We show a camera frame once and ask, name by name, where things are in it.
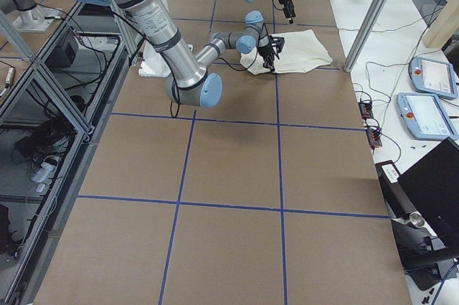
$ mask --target white label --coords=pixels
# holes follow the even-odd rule
[[[167,27],[166,15],[159,7],[133,14],[133,16],[147,36],[156,36],[161,33],[162,29]]]
[[[394,168],[392,164],[387,164],[382,166],[382,171],[386,174],[387,178],[391,183],[397,183],[399,178],[399,173]]]
[[[431,90],[452,93],[448,66],[444,63],[422,60],[422,84]]]

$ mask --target cardboard sheet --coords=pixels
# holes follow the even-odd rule
[[[270,0],[168,1],[188,43],[259,9],[268,29],[308,24],[344,56],[329,0],[295,0],[293,26]],[[162,81],[131,70],[35,304],[410,304],[351,78],[335,65],[253,76],[219,61],[220,104],[178,120]]]

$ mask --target power adapter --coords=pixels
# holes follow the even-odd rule
[[[382,147],[381,142],[381,129],[371,126],[365,128],[366,138],[368,139],[368,144],[372,149],[377,149]]]
[[[359,101],[360,114],[364,120],[374,117],[372,108],[372,102],[364,102],[362,100]]]

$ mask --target grid of blue tape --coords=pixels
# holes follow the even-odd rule
[[[194,21],[203,21],[209,22],[209,30],[212,30],[212,25],[214,22],[230,22],[230,23],[243,23],[243,22],[233,22],[233,21],[217,21],[214,19],[215,10],[217,7],[217,1],[214,0],[214,6],[212,10],[212,18],[210,20],[206,19],[185,19],[182,20],[194,20]],[[276,25],[288,25],[287,23],[276,23],[275,21],[275,11],[273,7],[273,32],[275,33]],[[317,27],[335,27],[331,25],[317,25],[317,24],[298,24],[300,26],[317,26]],[[338,68],[334,67],[320,67],[324,70],[337,70]],[[282,241],[282,264],[283,264],[283,288],[284,288],[284,305],[288,305],[288,281],[287,281],[287,253],[285,251],[285,213],[298,213],[304,215],[331,215],[331,216],[339,216],[339,217],[361,217],[361,218],[374,218],[374,219],[389,219],[386,215],[368,215],[368,214],[358,214],[358,213],[345,213],[345,212],[323,212],[323,211],[312,211],[312,210],[296,210],[296,209],[288,209],[284,208],[284,196],[283,196],[283,169],[282,169],[282,146],[281,146],[281,130],[282,126],[290,126],[290,127],[298,127],[298,128],[317,128],[317,129],[333,129],[333,130],[346,130],[346,131],[364,131],[360,128],[345,128],[345,127],[328,127],[328,126],[312,126],[312,125],[300,125],[300,124],[286,124],[280,122],[280,107],[279,107],[279,93],[278,93],[278,76],[275,76],[275,94],[276,94],[276,116],[277,122],[275,123],[264,123],[264,122],[249,122],[249,121],[223,121],[223,120],[214,120],[214,119],[205,119],[205,118],[197,118],[197,112],[194,111],[194,115],[192,118],[183,118],[179,117],[181,120],[190,120],[191,121],[191,128],[189,133],[189,140],[188,145],[186,148],[186,156],[184,160],[184,167],[181,176],[181,183],[179,188],[179,194],[177,197],[177,201],[167,201],[167,200],[153,200],[153,199],[136,199],[136,198],[128,198],[128,197],[104,197],[104,196],[96,196],[96,195],[79,195],[79,198],[86,198],[86,199],[95,199],[95,200],[118,200],[118,201],[132,201],[132,202],[151,202],[151,203],[159,203],[159,204],[169,204],[175,205],[175,213],[174,213],[174,221],[172,224],[171,229],[171,236],[169,238],[169,248],[166,257],[166,265],[164,267],[164,274],[163,274],[163,281],[161,284],[161,292],[159,295],[158,305],[162,305],[164,292],[166,290],[166,281],[167,281],[167,274],[169,271],[169,264],[171,260],[172,254],[172,247],[174,244],[174,236],[176,231],[176,225],[179,219],[179,210],[180,206],[197,206],[197,207],[214,207],[214,208],[229,208],[235,210],[258,210],[258,211],[269,211],[269,212],[278,212],[280,214],[280,231],[281,231],[281,241]],[[164,119],[171,119],[168,116],[155,116],[155,115],[141,115],[141,114],[131,114],[131,113],[113,113],[113,115],[120,115],[120,116],[136,116],[136,117],[145,117],[145,118],[164,118]],[[241,124],[253,124],[253,125],[269,125],[269,126],[277,126],[278,130],[278,165],[279,165],[279,196],[280,196],[280,208],[268,208],[268,207],[250,207],[250,206],[239,206],[239,205],[224,205],[224,204],[211,204],[211,203],[199,203],[199,202],[182,202],[181,195],[183,192],[184,181],[186,177],[186,168],[188,165],[188,158],[189,152],[191,150],[191,144],[193,139],[194,133],[194,126],[197,121],[208,121],[208,122],[223,122],[223,123],[241,123]]]

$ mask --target white cloth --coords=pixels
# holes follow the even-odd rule
[[[283,51],[276,58],[274,67],[276,73],[306,73],[314,68],[330,65],[333,60],[325,47],[318,41],[313,30],[273,34],[284,37]],[[241,54],[241,65],[249,67],[257,55],[254,64],[249,68],[252,74],[269,72],[263,67],[263,58],[257,54],[256,48],[249,54]]]

